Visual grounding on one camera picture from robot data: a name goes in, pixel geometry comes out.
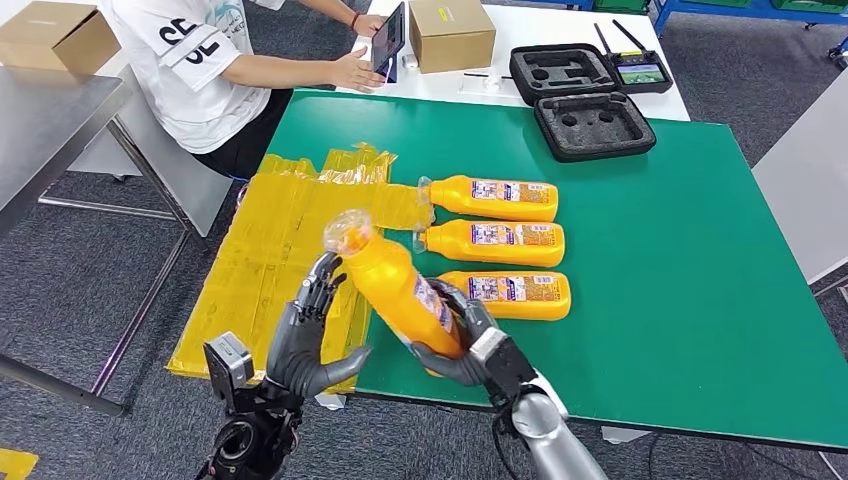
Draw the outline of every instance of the plastic bottle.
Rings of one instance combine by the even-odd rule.
[[[565,254],[565,233],[555,223],[452,220],[415,232],[413,246],[454,260],[555,267]]]
[[[503,220],[552,222],[559,206],[557,188],[549,183],[508,182],[456,175],[418,181],[419,199],[454,213]]]
[[[560,320],[571,310],[571,288],[558,272],[448,272],[442,280],[481,300],[495,318]]]
[[[463,348],[450,309],[412,266],[409,251],[383,238],[364,210],[348,210],[324,229],[324,246],[339,254],[356,288],[407,346],[422,342],[459,358]]]

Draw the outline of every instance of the human hand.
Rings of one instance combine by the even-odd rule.
[[[360,60],[367,51],[366,47],[362,47],[330,62],[328,83],[362,93],[371,93],[373,90],[369,87],[382,87],[386,81],[385,77],[374,73],[371,62]]]
[[[484,334],[489,330],[494,330],[503,335],[500,331],[495,319],[483,306],[480,300],[469,300],[465,297],[458,288],[453,285],[435,278],[428,278],[427,282],[433,287],[439,296],[444,300],[448,307],[458,313],[465,325],[468,345],[473,346]],[[412,353],[418,358],[418,361],[429,370],[432,370],[443,377],[455,380],[467,387],[482,385],[491,377],[488,369],[483,363],[483,360],[468,351],[459,359],[452,359],[437,353],[434,353],[427,345],[423,343],[413,343],[410,346]]]
[[[341,263],[342,259],[330,252],[315,262],[297,297],[286,304],[268,351],[266,379],[301,398],[315,396],[356,375],[371,353],[371,347],[359,347],[347,358],[321,364],[327,311],[347,277],[343,273],[333,278]]]
[[[353,22],[353,31],[357,35],[371,38],[383,26],[383,22],[385,21],[386,17],[380,15],[360,15]]]

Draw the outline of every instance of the black shorts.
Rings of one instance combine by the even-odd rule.
[[[194,158],[221,175],[249,179],[259,169],[291,95],[291,89],[272,90],[268,105],[258,117],[217,150],[195,153]]]

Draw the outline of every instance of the yellow plastic bag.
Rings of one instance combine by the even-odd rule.
[[[321,172],[309,160],[266,156],[167,365],[172,373],[208,376],[203,343],[232,331],[264,375],[279,316],[323,253],[324,226],[338,213],[364,208],[377,226],[393,229],[432,223],[432,207],[418,203],[414,187],[386,183],[395,155],[367,144],[356,148],[329,151]],[[338,360],[362,345],[370,315],[352,282],[342,284],[327,315],[322,360]],[[332,391],[351,391],[354,383]]]
[[[38,455],[0,448],[0,473],[5,480],[24,480],[32,473]]]

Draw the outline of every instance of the silver forearm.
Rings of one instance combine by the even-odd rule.
[[[547,395],[522,396],[512,423],[530,447],[540,480],[608,480]]]

